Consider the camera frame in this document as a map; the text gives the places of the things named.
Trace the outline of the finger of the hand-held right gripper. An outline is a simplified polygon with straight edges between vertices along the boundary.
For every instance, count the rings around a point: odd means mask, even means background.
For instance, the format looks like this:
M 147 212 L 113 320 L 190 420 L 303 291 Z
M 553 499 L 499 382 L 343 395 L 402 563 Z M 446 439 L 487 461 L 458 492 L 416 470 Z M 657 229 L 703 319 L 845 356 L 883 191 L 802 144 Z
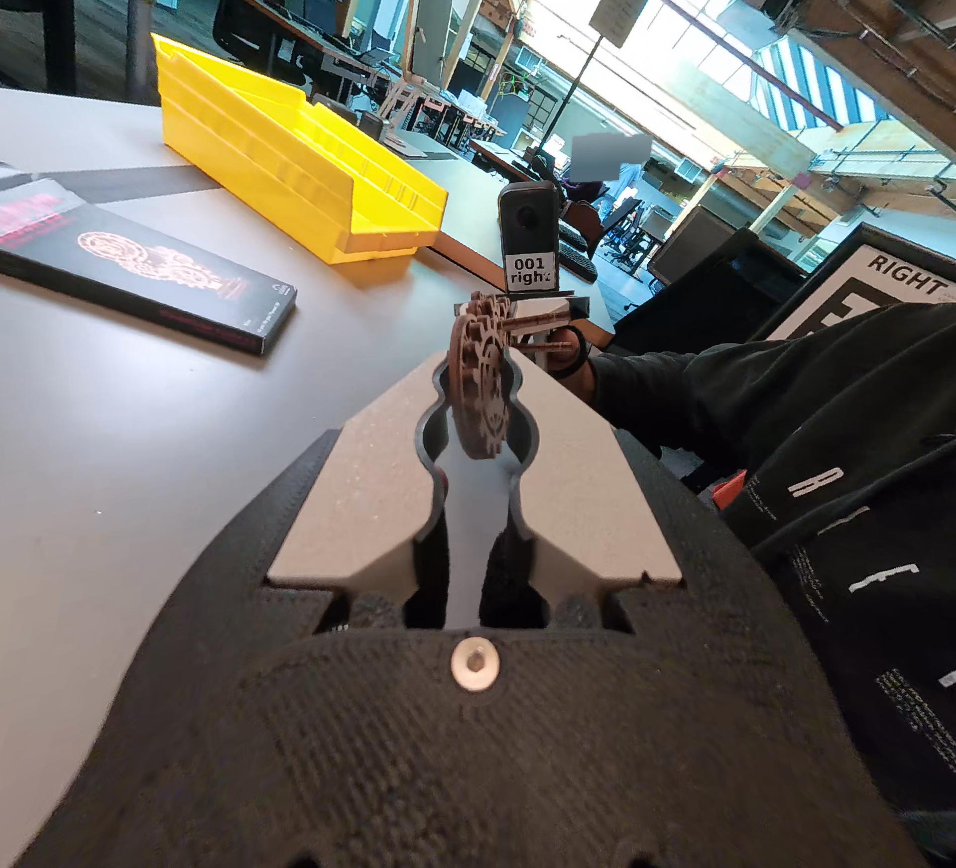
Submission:
M 540 369 L 547 371 L 550 358 L 559 355 L 559 341 L 553 341 L 550 332 L 528 333 L 514 339 L 513 350 L 522 353 Z

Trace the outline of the sign board on pole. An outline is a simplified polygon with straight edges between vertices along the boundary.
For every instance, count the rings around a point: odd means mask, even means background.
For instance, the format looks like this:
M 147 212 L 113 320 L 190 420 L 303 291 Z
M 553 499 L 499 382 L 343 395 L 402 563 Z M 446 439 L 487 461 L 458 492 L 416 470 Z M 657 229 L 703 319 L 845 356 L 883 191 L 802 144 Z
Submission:
M 616 49 L 623 48 L 648 1 L 649 0 L 599 0 L 589 20 L 589 26 L 597 33 L 597 38 L 582 63 L 580 72 L 573 80 L 560 106 L 558 106 L 553 119 L 550 121 L 542 138 L 543 142 L 547 142 L 555 131 L 560 117 L 578 90 L 584 72 L 596 56 L 600 46 L 607 41 Z

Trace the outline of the dark computer monitor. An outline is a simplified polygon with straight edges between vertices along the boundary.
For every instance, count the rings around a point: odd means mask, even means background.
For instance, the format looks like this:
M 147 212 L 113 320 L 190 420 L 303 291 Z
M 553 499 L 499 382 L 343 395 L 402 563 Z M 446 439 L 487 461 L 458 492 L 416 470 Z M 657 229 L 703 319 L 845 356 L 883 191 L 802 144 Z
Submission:
M 703 207 L 691 211 L 648 271 L 663 289 L 616 323 L 606 351 L 698 353 L 741 343 L 808 276 L 751 230 L 733 229 Z

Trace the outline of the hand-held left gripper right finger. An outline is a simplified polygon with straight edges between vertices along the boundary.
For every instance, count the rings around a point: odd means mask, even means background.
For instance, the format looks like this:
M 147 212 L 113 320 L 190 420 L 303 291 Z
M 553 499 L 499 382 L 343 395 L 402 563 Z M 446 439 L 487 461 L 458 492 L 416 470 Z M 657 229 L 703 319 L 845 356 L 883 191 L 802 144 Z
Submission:
M 531 544 L 529 583 L 551 614 L 615 592 L 684 582 L 614 429 L 526 355 L 511 369 L 511 519 Z

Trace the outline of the person's right hand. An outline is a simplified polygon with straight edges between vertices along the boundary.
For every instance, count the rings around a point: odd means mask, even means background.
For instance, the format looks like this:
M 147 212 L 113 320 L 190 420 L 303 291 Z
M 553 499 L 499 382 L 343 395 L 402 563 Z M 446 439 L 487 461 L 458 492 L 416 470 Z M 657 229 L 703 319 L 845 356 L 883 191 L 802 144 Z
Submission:
M 590 358 L 580 358 L 556 368 L 549 374 L 584 404 L 592 406 L 596 399 L 597 378 Z

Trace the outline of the black framed marker board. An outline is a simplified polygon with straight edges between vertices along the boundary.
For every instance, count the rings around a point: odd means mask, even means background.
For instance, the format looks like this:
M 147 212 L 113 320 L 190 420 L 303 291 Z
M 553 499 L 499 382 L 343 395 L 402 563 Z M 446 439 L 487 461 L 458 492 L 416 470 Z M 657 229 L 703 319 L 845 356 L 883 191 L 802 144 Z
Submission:
M 751 339 L 797 339 L 902 303 L 954 302 L 953 257 L 860 225 Z

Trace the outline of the person's black hoodie torso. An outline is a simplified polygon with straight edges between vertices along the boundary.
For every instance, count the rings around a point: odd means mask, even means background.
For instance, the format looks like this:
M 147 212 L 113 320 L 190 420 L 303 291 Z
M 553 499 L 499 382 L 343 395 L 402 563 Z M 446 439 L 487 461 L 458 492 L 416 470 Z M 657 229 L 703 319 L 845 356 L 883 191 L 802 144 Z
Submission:
M 723 519 L 794 610 L 878 789 L 954 866 L 954 391 L 733 416 L 718 440 L 747 481 Z

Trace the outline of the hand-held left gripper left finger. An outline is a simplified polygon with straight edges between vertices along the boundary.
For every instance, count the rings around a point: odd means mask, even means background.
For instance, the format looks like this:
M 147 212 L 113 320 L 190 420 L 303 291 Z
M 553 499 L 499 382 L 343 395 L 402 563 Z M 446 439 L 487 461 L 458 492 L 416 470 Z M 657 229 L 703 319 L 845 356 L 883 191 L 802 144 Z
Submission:
M 433 354 L 343 426 L 269 566 L 270 584 L 399 605 L 419 590 L 415 548 L 446 500 L 436 461 L 448 446 L 447 365 Z

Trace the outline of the yellow plastic bin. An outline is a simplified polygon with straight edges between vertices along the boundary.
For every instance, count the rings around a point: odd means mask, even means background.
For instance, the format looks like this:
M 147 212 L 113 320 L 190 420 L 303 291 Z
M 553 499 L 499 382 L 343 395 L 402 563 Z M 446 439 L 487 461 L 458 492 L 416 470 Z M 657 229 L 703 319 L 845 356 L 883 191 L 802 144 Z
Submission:
M 152 35 L 164 143 L 328 265 L 438 239 L 448 192 L 304 93 Z

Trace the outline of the wooden gear assembly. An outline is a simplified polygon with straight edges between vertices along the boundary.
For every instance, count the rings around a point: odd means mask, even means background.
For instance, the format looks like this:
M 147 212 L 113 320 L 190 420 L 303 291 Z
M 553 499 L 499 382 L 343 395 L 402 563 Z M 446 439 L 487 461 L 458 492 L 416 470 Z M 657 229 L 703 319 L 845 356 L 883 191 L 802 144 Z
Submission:
M 459 442 L 472 459 L 496 457 L 509 423 L 510 372 L 505 340 L 509 301 L 472 293 L 457 306 L 448 349 L 448 402 Z

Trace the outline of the black puzzle box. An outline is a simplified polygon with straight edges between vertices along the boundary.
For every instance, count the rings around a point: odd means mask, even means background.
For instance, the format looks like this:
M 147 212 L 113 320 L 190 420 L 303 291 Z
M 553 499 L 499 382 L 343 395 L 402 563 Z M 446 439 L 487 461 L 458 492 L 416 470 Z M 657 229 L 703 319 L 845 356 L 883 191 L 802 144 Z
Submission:
M 257 357 L 295 307 L 292 284 L 84 201 L 52 179 L 2 188 L 1 272 Z

